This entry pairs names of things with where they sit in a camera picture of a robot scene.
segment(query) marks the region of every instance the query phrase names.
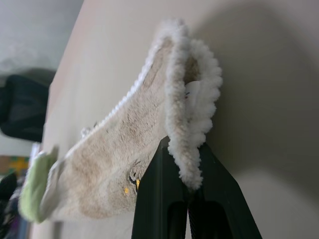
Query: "beige fabric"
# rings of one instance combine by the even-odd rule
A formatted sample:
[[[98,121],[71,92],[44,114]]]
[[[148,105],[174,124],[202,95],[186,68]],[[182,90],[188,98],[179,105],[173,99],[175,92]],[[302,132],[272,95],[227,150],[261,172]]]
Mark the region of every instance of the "beige fabric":
[[[167,135],[181,179],[200,186],[199,157],[192,161],[192,156],[211,128],[220,68],[208,47],[190,42],[182,22],[162,28],[128,97],[50,170],[41,203],[46,217],[101,219],[133,211],[137,192],[131,180],[141,179]],[[203,110],[197,107],[187,119],[184,85],[191,81],[201,81],[197,101]]]

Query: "dark clothing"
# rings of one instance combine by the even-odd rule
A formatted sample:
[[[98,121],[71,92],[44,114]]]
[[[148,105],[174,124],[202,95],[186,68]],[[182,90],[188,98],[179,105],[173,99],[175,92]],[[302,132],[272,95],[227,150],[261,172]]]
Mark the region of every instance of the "dark clothing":
[[[16,188],[17,178],[15,173],[0,181],[0,239],[6,236],[14,218],[18,215],[18,197],[13,198]]]
[[[42,142],[49,89],[12,75],[0,89],[0,129],[7,136]]]

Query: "beige plush slipper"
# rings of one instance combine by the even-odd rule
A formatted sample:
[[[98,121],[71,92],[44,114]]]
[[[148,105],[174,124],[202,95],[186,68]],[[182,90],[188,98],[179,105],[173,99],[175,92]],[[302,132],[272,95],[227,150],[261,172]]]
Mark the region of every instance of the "beige plush slipper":
[[[180,178],[198,189],[197,148],[212,127],[220,74],[208,47],[191,40],[182,21],[164,22],[127,96],[51,168],[43,215],[78,220],[133,211],[139,180],[167,135]]]

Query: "yellow spot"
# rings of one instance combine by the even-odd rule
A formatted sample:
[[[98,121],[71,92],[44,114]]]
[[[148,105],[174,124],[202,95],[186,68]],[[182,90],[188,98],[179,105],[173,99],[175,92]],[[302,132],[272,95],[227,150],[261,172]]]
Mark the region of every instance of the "yellow spot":
[[[25,161],[24,157],[18,157],[16,161],[11,161],[9,168],[12,168],[16,171],[18,175],[20,175],[22,170],[26,170],[28,168],[28,162]]]
[[[140,181],[139,181],[139,179],[136,180],[136,185],[137,185],[137,187],[138,187],[138,189],[139,189],[139,186],[140,186]]]

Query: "white wall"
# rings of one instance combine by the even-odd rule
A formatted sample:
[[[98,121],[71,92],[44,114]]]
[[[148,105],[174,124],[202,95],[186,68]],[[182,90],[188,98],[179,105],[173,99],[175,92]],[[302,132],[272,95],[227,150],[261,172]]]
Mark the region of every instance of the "white wall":
[[[31,141],[10,138],[0,132],[0,155],[30,156]]]
[[[1,0],[0,76],[56,70],[82,0]]]

